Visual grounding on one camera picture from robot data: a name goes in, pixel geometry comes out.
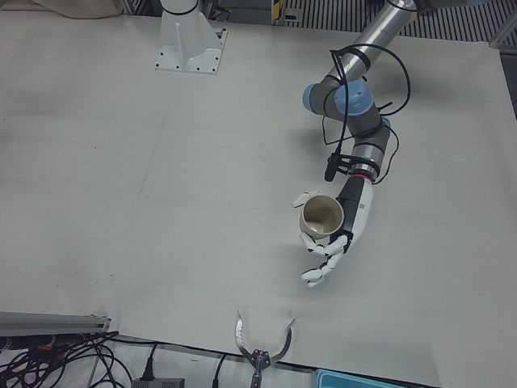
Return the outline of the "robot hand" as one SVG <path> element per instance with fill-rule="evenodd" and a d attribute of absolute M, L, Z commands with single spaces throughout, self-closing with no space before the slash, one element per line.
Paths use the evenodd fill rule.
<path fill-rule="evenodd" d="M 302 192 L 292 201 L 292 207 L 300 211 L 300 238 L 305 250 L 323 259 L 319 266 L 301 274 L 309 287 L 322 283 L 360 241 L 373 197 L 372 181 L 353 175 L 336 197 L 319 191 Z"/>

